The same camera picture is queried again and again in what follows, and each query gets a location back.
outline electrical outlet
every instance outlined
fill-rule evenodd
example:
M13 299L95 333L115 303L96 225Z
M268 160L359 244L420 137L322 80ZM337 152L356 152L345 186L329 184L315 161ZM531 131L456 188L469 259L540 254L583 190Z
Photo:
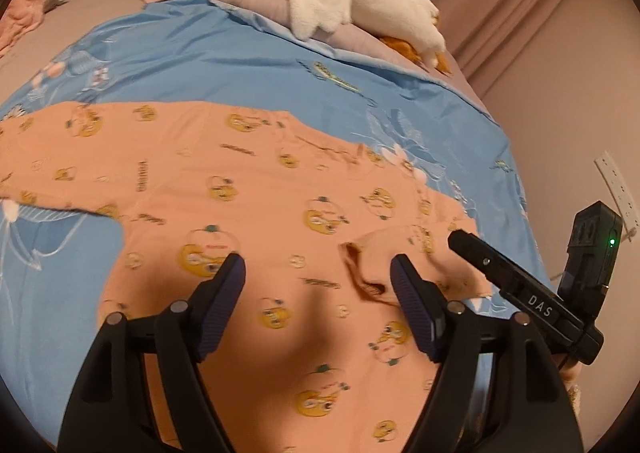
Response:
M620 173L620 169L609 155L609 152L604 152L594 162L613 195L613 200L616 202L622 221L625 224L626 233L629 240L631 240L631 237L635 236L640 230L640 216L636 210L636 203L631 191L626 185L625 178Z

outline blue bedsheet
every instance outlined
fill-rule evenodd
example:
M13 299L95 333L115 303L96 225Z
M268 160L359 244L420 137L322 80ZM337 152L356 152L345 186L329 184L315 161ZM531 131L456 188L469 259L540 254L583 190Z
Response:
M63 73L45 72L21 87L0 118L65 100L209 100L289 110L332 136L377 150L400 147L432 188L463 204L485 240L549 285L507 137L440 82L297 42L263 17L208 0L171 0L107 22L54 61L65 62ZM96 301L122 245L120 227L87 214L2 207L0 373L55 443L95 335ZM479 308L492 315L512 310L497 294ZM488 365L479 369L478 394Z

